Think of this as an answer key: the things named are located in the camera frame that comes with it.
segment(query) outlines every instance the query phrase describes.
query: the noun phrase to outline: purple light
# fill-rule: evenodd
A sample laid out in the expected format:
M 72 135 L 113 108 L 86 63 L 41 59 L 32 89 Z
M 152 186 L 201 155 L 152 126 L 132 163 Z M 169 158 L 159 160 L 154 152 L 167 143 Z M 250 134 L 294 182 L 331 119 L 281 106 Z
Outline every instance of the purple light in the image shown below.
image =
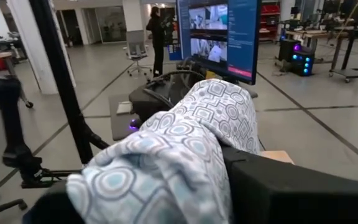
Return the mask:
M 294 51 L 299 51 L 301 49 L 301 45 L 299 45 L 299 44 L 295 44 L 294 46 L 293 46 L 293 50 Z

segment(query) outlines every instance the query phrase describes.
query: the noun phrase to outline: video feed on screen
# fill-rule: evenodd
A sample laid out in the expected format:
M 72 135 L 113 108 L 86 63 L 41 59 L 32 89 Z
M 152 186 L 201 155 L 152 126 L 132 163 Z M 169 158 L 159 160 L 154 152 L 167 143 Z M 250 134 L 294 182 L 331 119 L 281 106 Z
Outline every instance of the video feed on screen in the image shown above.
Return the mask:
M 227 30 L 227 4 L 189 10 L 190 29 Z
M 191 38 L 191 55 L 195 58 L 227 64 L 227 42 Z

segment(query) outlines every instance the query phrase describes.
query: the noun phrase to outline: blanket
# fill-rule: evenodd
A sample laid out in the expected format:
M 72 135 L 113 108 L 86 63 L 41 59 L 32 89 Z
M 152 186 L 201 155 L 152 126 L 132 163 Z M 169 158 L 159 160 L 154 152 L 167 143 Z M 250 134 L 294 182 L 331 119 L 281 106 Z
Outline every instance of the blanket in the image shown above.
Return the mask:
M 204 80 L 70 175 L 68 196 L 86 223 L 230 223 L 218 140 L 258 154 L 255 109 L 243 88 Z

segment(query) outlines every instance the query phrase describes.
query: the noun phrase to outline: caster wheel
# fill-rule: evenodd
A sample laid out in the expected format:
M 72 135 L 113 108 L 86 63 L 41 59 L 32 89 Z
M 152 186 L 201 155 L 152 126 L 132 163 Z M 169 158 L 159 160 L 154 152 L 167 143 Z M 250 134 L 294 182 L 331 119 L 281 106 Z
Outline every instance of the caster wheel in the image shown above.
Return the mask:
M 25 104 L 25 107 L 26 107 L 26 108 L 33 108 L 33 107 L 34 107 L 34 104 L 28 101 L 28 102 Z
M 26 210 L 27 207 L 28 207 L 28 206 L 27 206 L 27 204 L 26 204 L 25 202 L 19 204 L 19 209 L 22 210 L 22 211 L 23 211 L 23 210 Z

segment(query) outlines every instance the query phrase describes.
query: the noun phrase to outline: black clothing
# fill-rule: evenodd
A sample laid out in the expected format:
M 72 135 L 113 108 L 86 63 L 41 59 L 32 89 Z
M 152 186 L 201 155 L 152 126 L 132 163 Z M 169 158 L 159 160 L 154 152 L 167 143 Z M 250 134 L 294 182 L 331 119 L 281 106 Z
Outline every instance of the black clothing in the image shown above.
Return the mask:
M 153 75 L 157 77 L 162 75 L 162 64 L 164 60 L 164 45 L 165 45 L 165 31 L 161 25 L 160 17 L 152 15 L 146 29 L 152 32 L 153 35 L 153 48 L 155 52 Z

